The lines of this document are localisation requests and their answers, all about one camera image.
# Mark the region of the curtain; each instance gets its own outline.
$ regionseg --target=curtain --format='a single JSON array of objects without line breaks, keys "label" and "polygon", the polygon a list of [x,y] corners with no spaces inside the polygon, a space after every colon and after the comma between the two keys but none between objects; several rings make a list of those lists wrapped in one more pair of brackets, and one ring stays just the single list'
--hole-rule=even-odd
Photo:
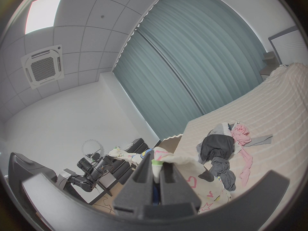
[{"label": "curtain", "polygon": [[221,0],[160,0],[114,74],[160,139],[262,82],[265,49]]}]

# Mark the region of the beige bedsheet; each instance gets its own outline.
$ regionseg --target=beige bedsheet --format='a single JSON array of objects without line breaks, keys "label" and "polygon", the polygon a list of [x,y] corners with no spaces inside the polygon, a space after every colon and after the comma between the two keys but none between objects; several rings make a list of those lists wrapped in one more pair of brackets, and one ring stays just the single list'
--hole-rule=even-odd
[{"label": "beige bedsheet", "polygon": [[294,194],[308,165],[308,67],[291,64],[278,67],[259,86],[241,98],[209,114],[190,121],[175,150],[176,155],[197,158],[196,145],[218,123],[239,120],[248,126],[251,137],[273,134],[271,144],[246,148],[253,156],[248,183],[242,187],[239,174],[244,159],[238,153],[229,159],[230,170],[236,175],[233,199],[241,195],[273,169],[290,179],[279,206],[262,226],[279,214]]}]

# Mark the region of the bed headboard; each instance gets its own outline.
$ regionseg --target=bed headboard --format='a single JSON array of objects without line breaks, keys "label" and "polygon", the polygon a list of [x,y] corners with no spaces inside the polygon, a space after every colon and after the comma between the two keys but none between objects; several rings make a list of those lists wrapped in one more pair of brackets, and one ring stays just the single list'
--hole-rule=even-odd
[{"label": "bed headboard", "polygon": [[269,37],[280,64],[302,63],[308,65],[308,49],[297,26]]}]

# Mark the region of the striped bedsheet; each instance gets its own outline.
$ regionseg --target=striped bedsheet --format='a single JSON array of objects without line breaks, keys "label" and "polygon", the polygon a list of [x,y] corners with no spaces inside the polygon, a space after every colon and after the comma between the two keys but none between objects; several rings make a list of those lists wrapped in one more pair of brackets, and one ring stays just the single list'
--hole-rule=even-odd
[{"label": "striped bedsheet", "polygon": [[308,165],[308,67],[291,64],[278,67],[259,86],[237,100],[209,114],[190,121],[175,150],[176,155],[197,158],[196,145],[218,123],[239,120],[247,125],[250,136],[273,134],[271,144],[246,148],[253,156],[248,183],[241,185],[239,174],[244,167],[240,153],[229,159],[236,175],[233,199],[247,191],[267,171],[273,169],[290,179],[290,185],[279,206],[262,226],[275,218],[290,200]]}]

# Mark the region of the smoke detector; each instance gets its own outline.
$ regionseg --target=smoke detector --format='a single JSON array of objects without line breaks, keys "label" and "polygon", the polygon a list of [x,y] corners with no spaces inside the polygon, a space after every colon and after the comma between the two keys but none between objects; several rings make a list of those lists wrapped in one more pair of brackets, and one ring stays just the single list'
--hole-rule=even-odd
[{"label": "smoke detector", "polygon": [[64,78],[62,45],[54,45],[21,57],[21,64],[32,89]]}]

